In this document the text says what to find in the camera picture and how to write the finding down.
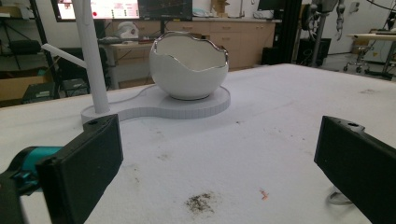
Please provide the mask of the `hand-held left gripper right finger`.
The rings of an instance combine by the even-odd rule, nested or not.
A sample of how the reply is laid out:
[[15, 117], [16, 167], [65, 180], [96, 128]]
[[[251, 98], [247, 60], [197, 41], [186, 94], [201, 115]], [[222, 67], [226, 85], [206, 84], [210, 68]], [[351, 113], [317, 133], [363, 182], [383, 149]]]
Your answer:
[[357, 123], [324, 116], [314, 162], [373, 224], [396, 224], [396, 148]]

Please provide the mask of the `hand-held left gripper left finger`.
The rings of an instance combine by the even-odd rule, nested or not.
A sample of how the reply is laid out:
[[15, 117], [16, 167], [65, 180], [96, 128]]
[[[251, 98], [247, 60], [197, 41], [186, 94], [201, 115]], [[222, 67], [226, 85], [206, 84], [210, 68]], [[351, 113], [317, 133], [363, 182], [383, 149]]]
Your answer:
[[83, 125], [83, 133], [35, 168], [52, 224], [83, 224], [120, 169], [119, 118], [110, 115]]

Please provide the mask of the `brown cardboard box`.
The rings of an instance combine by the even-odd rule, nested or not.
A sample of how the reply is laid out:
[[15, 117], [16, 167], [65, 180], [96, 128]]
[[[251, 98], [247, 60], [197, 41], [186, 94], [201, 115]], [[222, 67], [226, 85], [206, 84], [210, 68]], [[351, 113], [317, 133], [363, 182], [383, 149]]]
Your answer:
[[31, 84], [51, 81], [49, 76], [0, 79], [0, 101], [21, 99]]

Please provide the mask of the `metal stool on wheels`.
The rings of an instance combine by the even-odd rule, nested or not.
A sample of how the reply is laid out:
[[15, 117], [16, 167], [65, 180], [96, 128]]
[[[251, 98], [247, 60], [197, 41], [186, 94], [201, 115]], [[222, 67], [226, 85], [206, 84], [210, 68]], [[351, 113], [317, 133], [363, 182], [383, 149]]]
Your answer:
[[354, 50], [356, 50], [357, 53], [358, 53], [357, 59], [355, 61], [348, 62], [343, 67], [343, 71], [346, 72], [350, 65], [354, 65], [356, 67], [355, 71], [357, 73], [361, 73], [361, 72], [367, 73], [367, 72], [369, 72], [370, 71], [370, 65], [364, 60], [364, 56], [370, 49], [372, 49], [372, 47], [358, 45], [358, 46], [353, 46], [352, 48]]

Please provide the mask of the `white tree-shaped stand with base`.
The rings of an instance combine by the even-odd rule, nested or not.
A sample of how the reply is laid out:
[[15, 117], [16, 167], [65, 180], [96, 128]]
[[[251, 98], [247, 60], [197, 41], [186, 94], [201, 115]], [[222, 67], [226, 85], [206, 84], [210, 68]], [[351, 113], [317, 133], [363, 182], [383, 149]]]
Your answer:
[[73, 2], [73, 8], [83, 58], [79, 59], [50, 44], [44, 44], [42, 49], [87, 70], [93, 105], [81, 111], [81, 119], [84, 123], [113, 114], [116, 114], [120, 121], [139, 117], [201, 119], [217, 115], [229, 107], [231, 94], [221, 85], [205, 98], [180, 100], [163, 91], [155, 82], [129, 99], [110, 103], [100, 64], [99, 47], [95, 39], [91, 1]]

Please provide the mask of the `black box on floor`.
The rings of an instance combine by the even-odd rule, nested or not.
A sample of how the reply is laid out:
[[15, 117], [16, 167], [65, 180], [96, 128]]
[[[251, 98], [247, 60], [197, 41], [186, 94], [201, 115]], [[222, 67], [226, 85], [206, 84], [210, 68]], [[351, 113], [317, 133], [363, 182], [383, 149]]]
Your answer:
[[[318, 48], [317, 61], [316, 61], [317, 66], [323, 65], [324, 60], [327, 58], [331, 41], [332, 40], [330, 38], [321, 39]], [[297, 64], [301, 64], [301, 65], [311, 64], [315, 44], [316, 44], [315, 41], [310, 40], [308, 38], [303, 38], [300, 40], [298, 55], [296, 60]]]

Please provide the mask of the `light wooden desk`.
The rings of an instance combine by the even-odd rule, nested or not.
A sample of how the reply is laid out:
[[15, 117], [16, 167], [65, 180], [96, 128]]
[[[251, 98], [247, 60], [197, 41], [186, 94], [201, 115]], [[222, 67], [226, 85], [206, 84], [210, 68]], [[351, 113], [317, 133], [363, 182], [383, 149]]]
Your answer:
[[151, 43], [101, 43], [106, 51], [108, 75], [113, 90], [152, 84], [149, 71]]

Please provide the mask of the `black metal shelf rack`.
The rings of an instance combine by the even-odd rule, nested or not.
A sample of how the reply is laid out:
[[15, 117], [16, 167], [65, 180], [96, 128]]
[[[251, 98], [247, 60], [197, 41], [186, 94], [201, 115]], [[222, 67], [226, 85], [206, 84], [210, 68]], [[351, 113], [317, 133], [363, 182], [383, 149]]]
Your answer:
[[31, 84], [26, 91], [34, 96], [56, 99], [54, 61], [48, 51], [44, 27], [35, 0], [10, 0], [0, 4], [0, 79], [49, 76], [51, 82]]

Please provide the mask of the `light wooden side table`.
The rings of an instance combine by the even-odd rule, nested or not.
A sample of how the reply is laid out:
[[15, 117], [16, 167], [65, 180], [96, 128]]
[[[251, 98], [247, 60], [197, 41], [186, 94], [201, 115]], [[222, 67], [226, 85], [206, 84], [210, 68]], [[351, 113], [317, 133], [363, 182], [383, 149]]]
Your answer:
[[386, 62], [383, 66], [381, 72], [375, 72], [376, 75], [382, 77], [390, 77], [391, 81], [396, 82], [396, 76], [392, 73], [388, 72], [388, 67], [393, 59], [393, 53], [396, 51], [396, 31], [375, 31], [374, 33], [370, 34], [351, 34], [348, 37], [354, 39], [367, 39], [367, 40], [381, 40], [381, 41], [390, 41], [391, 47], [389, 49], [389, 53], [386, 59]]

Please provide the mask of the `dark keyboard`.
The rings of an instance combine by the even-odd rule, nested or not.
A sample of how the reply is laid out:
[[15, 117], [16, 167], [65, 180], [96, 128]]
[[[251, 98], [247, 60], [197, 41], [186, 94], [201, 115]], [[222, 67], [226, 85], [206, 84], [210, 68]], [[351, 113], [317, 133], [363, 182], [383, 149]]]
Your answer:
[[103, 45], [111, 45], [111, 44], [121, 44], [124, 40], [117, 38], [115, 36], [106, 36], [104, 38], [99, 38], [98, 43]]

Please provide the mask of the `white eggshell bowl silver rim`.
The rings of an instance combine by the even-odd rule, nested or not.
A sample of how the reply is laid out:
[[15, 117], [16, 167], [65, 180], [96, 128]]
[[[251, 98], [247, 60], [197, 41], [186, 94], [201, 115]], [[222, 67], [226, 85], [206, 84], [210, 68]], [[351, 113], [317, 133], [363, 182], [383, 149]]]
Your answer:
[[229, 71], [229, 53], [207, 39], [185, 32], [158, 37], [149, 53], [155, 84], [180, 100], [202, 99], [214, 92]]

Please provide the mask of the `white rounded helmet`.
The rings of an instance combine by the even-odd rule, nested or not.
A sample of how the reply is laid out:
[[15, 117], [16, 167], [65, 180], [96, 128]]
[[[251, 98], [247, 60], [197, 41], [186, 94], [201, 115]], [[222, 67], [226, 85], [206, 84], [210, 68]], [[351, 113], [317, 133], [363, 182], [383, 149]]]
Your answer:
[[123, 21], [118, 25], [115, 36], [121, 39], [138, 38], [138, 28], [132, 21]]

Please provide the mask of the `grey robot on stand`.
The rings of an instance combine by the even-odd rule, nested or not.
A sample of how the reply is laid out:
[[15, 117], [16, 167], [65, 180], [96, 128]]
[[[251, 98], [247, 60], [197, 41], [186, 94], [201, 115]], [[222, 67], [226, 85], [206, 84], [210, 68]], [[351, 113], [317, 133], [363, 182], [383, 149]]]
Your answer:
[[310, 63], [311, 67], [318, 67], [317, 59], [326, 18], [333, 10], [336, 11], [337, 19], [335, 36], [340, 40], [343, 33], [345, 9], [345, 0], [312, 0], [309, 4], [304, 13], [306, 18], [302, 19], [302, 22], [303, 27], [305, 27], [309, 33], [310, 39], [315, 42]]

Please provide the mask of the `monitor with bright screen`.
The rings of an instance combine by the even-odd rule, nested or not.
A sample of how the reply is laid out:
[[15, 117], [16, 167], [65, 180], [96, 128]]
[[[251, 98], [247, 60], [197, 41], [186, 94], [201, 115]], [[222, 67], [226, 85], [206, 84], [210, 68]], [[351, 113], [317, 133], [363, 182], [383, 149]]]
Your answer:
[[[57, 21], [74, 21], [73, 2], [83, 0], [50, 0]], [[139, 18], [137, 0], [90, 0], [95, 20], [136, 20]]]

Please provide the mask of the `wooden cabinet with drawers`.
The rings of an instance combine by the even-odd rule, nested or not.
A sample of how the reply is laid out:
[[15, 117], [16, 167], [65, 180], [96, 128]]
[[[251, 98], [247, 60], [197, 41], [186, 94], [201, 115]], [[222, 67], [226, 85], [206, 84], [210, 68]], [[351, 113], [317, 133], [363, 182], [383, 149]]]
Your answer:
[[[140, 36], [159, 36], [159, 21], [136, 21]], [[262, 61], [262, 49], [273, 46], [276, 23], [255, 19], [194, 18], [169, 21], [165, 31], [189, 32], [209, 39], [229, 52], [230, 70], [245, 69]]]

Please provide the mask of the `monitor with dark screen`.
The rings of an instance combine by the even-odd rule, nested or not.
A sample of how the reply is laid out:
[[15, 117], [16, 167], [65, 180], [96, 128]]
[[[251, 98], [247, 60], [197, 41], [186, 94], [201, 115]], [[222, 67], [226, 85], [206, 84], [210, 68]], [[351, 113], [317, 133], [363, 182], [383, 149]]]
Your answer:
[[137, 3], [141, 20], [192, 20], [192, 0], [137, 0]]

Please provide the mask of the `black metal post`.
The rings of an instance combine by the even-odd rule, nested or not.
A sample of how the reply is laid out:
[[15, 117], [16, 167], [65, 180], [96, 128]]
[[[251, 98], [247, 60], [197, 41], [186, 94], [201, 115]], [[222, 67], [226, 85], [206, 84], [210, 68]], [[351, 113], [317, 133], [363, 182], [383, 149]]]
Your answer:
[[278, 42], [278, 63], [291, 63], [292, 61], [301, 5], [302, 0], [285, 0]]

